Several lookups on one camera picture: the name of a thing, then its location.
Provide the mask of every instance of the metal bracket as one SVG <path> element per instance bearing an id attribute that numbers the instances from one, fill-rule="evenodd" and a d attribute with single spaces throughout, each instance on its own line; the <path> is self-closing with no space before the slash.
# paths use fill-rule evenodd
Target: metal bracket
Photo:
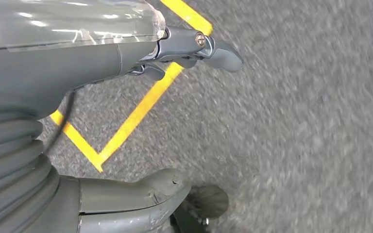
<path id="1" fill-rule="evenodd" d="M 182 67 L 191 68 L 198 60 L 229 72 L 238 71 L 243 65 L 238 52 L 224 41 L 215 40 L 194 29 L 167 26 L 165 36 L 157 41 L 154 51 L 142 58 L 129 74 L 150 72 L 159 75 L 155 80 L 161 80 L 165 72 L 151 65 L 151 62 L 176 62 Z"/>

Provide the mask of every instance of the bolt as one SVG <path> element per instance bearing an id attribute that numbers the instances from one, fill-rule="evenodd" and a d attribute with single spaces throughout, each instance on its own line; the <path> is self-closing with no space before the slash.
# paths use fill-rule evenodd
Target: bolt
<path id="1" fill-rule="evenodd" d="M 205 47 L 206 39 L 205 39 L 205 35 L 202 32 L 197 33 L 197 35 L 195 36 L 195 41 L 197 42 L 197 45 L 200 48 Z"/>

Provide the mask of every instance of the yellow road marking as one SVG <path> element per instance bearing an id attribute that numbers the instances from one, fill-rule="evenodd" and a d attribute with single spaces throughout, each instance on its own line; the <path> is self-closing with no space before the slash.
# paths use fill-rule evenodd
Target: yellow road marking
<path id="1" fill-rule="evenodd" d="M 189 7 L 182 0 L 161 0 L 168 8 L 176 13 L 180 18 L 186 21 L 194 29 L 203 32 L 206 35 L 211 34 L 212 25 L 191 7 Z M 76 145 L 76 147 L 88 158 L 88 160 L 95 166 L 95 168 L 102 172 L 101 165 L 118 150 L 126 141 L 129 135 L 140 124 L 146 114 L 152 109 L 159 98 L 164 94 L 168 87 L 172 84 L 175 78 L 182 72 L 183 68 L 177 63 L 172 63 L 165 74 L 165 77 L 157 81 L 148 93 L 144 96 L 138 106 L 132 111 L 129 117 L 121 125 L 115 135 L 109 140 L 105 148 L 98 154 L 85 141 L 79 132 L 68 123 L 64 128 L 64 133 Z M 60 124 L 63 116 L 57 110 L 51 115 L 52 120 L 56 124 Z"/>
<path id="2" fill-rule="evenodd" d="M 106 144 L 105 148 L 101 151 L 100 156 L 104 160 L 107 160 L 126 141 L 132 131 L 134 131 L 182 70 L 183 68 L 176 63 L 172 63 L 168 67 L 165 77 L 153 85 L 135 110 L 129 115 L 115 135 Z"/>
<path id="3" fill-rule="evenodd" d="M 51 114 L 51 119 L 55 124 L 60 125 L 64 116 L 59 110 Z M 103 160 L 99 157 L 98 153 L 86 142 L 81 134 L 68 122 L 64 128 L 64 133 L 76 145 L 76 147 L 88 158 L 88 160 L 95 166 L 95 168 L 102 172 Z"/>
<path id="4" fill-rule="evenodd" d="M 195 30 L 201 31 L 205 35 L 212 32 L 212 25 L 204 17 L 194 11 L 190 6 L 181 0 L 161 0 L 181 19 L 191 25 Z"/>

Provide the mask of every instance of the gray plastic part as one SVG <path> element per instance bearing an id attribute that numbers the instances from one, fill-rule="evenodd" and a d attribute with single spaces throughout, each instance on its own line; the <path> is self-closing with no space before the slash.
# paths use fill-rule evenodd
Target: gray plastic part
<path id="1" fill-rule="evenodd" d="M 167 38 L 158 41 L 159 52 L 155 60 L 171 61 L 201 51 L 195 41 L 197 30 L 167 26 Z"/>
<path id="2" fill-rule="evenodd" d="M 77 178 L 61 176 L 51 204 L 24 233 L 76 233 L 79 223 L 79 191 Z"/>
<path id="3" fill-rule="evenodd" d="M 42 118 L 56 110 L 69 90 L 116 77 L 119 67 L 115 44 L 15 53 L 0 50 L 0 92 L 24 102 Z"/>
<path id="4" fill-rule="evenodd" d="M 86 214 L 148 208 L 167 201 L 189 186 L 176 169 L 157 171 L 135 183 L 85 178 L 81 178 L 80 183 L 80 212 Z"/>
<path id="5" fill-rule="evenodd" d="M 213 38 L 209 38 L 207 43 L 213 46 L 213 51 L 211 57 L 203 60 L 206 64 L 213 68 L 223 68 L 229 72 L 237 72 L 241 69 L 244 62 L 235 48 L 222 40 L 214 40 Z"/>
<path id="6" fill-rule="evenodd" d="M 140 59 L 152 52 L 155 46 L 156 42 L 120 44 L 118 47 L 121 56 L 119 76 L 125 75 Z"/>
<path id="7" fill-rule="evenodd" d="M 190 191 L 184 186 L 165 202 L 150 208 L 121 213 L 83 215 L 79 233 L 144 233 L 160 226 Z"/>

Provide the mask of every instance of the stroller wheel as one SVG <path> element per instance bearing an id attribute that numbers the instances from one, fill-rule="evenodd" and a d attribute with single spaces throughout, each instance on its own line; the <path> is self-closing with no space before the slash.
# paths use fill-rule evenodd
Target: stroller wheel
<path id="1" fill-rule="evenodd" d="M 196 218 L 218 218 L 228 210 L 229 199 L 217 186 L 193 187 L 181 206 Z"/>

